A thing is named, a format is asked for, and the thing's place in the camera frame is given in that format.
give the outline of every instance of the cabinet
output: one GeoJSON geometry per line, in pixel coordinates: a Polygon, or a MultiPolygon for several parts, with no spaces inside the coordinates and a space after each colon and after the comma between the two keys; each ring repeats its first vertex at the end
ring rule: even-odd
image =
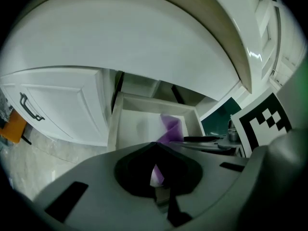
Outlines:
{"type": "Polygon", "coordinates": [[[107,145],[113,80],[108,69],[52,67],[4,76],[0,86],[17,112],[43,134],[107,145]]]}

